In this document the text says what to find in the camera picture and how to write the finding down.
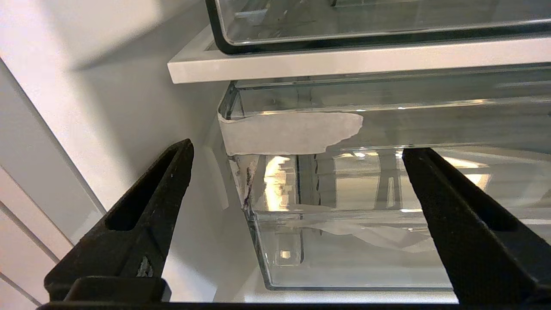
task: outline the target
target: white shelf frame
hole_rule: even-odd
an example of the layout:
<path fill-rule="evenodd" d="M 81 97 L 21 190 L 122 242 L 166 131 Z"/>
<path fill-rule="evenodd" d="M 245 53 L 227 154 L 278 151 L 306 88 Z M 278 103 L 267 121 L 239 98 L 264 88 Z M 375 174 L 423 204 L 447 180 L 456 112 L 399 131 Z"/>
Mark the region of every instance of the white shelf frame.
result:
<path fill-rule="evenodd" d="M 208 50 L 213 45 L 209 25 L 168 63 L 172 81 L 179 84 L 551 62 L 549 36 L 248 55 Z"/>

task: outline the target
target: tape residue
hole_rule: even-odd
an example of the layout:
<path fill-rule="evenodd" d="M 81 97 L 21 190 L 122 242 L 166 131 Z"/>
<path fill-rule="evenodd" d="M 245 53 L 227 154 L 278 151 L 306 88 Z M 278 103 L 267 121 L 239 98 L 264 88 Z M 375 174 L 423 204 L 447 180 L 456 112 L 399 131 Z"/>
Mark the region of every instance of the tape residue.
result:
<path fill-rule="evenodd" d="M 356 135 L 363 116 L 353 113 L 285 113 L 226 120 L 218 115 L 228 155 L 318 154 Z"/>

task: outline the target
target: white shelf edge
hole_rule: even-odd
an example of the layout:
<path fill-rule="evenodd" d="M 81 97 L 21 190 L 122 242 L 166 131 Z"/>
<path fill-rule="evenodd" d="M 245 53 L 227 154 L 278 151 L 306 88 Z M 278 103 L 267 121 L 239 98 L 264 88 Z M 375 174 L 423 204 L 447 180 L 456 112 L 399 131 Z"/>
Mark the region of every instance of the white shelf edge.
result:
<path fill-rule="evenodd" d="M 327 74 L 376 73 L 551 62 L 546 36 L 272 54 L 208 51 L 210 25 L 170 62 L 175 84 Z"/>

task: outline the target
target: glass crisper drawer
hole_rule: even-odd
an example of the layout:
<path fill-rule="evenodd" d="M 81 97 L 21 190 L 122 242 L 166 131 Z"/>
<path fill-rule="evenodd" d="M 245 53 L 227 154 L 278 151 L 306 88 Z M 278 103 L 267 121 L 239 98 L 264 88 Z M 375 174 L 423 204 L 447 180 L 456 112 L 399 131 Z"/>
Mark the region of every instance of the glass crisper drawer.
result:
<path fill-rule="evenodd" d="M 207 0 L 227 54 L 549 30 L 547 0 Z"/>
<path fill-rule="evenodd" d="M 550 69 L 233 83 L 219 119 L 267 287 L 450 290 L 408 147 L 433 148 L 550 241 Z"/>

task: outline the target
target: white refrigerator wall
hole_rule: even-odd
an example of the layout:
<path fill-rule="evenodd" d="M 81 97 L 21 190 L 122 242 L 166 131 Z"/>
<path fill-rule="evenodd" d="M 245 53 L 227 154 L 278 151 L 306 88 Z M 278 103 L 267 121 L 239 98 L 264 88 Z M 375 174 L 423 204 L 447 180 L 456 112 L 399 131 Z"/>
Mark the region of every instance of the white refrigerator wall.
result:
<path fill-rule="evenodd" d="M 2 60 L 107 210 L 166 147 L 192 140 L 193 177 L 163 277 L 173 301 L 212 301 L 220 286 L 232 299 L 250 274 L 235 267 L 240 255 L 247 270 L 257 263 L 235 189 L 216 167 L 227 83 L 174 85 L 166 66 L 207 26 L 203 1 L 5 0 L 0 23 Z M 63 233 L 78 240 L 85 230 Z"/>

